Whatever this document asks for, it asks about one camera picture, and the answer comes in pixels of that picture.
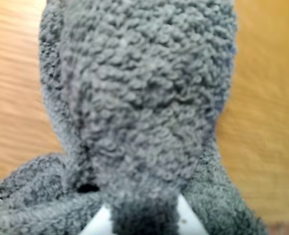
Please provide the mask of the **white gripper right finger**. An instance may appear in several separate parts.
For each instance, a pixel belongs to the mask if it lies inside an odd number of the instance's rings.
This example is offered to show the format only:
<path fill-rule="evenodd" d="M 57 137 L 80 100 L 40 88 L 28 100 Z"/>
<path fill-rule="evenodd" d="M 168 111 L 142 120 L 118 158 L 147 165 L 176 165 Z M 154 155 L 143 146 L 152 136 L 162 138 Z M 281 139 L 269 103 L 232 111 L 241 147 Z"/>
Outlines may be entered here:
<path fill-rule="evenodd" d="M 177 225 L 179 235 L 209 235 L 182 194 L 178 196 L 176 209 L 178 213 Z"/>

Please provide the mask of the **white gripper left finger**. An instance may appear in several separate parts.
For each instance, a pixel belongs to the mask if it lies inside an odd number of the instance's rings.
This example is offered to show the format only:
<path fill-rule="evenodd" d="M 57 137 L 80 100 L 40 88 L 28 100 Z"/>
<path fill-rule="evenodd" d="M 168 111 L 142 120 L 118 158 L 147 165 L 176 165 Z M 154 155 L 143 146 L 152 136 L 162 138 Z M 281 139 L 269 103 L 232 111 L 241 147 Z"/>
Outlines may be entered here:
<path fill-rule="evenodd" d="M 102 205 L 79 235 L 114 235 L 110 209 Z"/>

